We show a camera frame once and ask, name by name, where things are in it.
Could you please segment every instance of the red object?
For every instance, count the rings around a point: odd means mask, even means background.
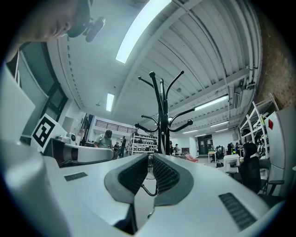
[[[272,128],[273,128],[273,122],[270,120],[270,119],[268,119],[268,127],[272,130]]]
[[[193,156],[190,155],[190,154],[186,154],[185,157],[186,157],[186,160],[188,160],[188,161],[192,161],[194,163],[198,163],[198,158],[193,158]]]

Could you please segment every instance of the ceiling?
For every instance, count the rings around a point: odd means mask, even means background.
[[[258,84],[261,70],[261,36],[253,8],[242,0],[173,0],[142,34],[126,64],[118,62],[125,33],[146,2],[95,0],[91,15],[104,16],[106,23],[93,42],[63,37],[48,43],[62,87],[85,112],[153,128],[154,122],[141,115],[157,117],[156,96],[138,76],[151,81],[148,74],[154,71],[167,88],[183,70],[168,95],[170,116],[225,94],[230,99],[181,116],[173,127],[188,119],[194,124],[180,133],[237,127],[254,95],[254,87],[248,86]],[[237,109],[235,92],[240,94]],[[112,112],[105,110],[107,93],[115,95]],[[210,127],[227,120],[228,125]]]

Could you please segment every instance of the pipe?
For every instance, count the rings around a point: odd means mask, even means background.
[[[251,41],[251,36],[250,36],[250,32],[249,32],[249,28],[247,26],[247,22],[246,22],[246,19],[244,17],[244,14],[240,8],[240,6],[238,5],[238,3],[235,1],[235,0],[230,0],[231,3],[233,4],[239,18],[240,18],[240,21],[241,21],[241,24],[242,24],[242,27],[244,29],[244,32],[246,34],[246,40],[247,40],[247,47],[248,47],[248,52],[249,52],[249,83],[252,82],[253,80],[253,49],[252,49],[252,41]]]

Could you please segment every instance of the vent grille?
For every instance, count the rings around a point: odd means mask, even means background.
[[[237,109],[239,107],[240,103],[240,94],[235,93],[234,94],[234,108]]]

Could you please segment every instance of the pink object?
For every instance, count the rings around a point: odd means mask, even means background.
[[[198,158],[193,158],[193,156],[190,155],[190,154],[186,154],[185,157],[186,157],[186,160],[188,160],[188,161],[192,161],[194,163],[198,163]]]

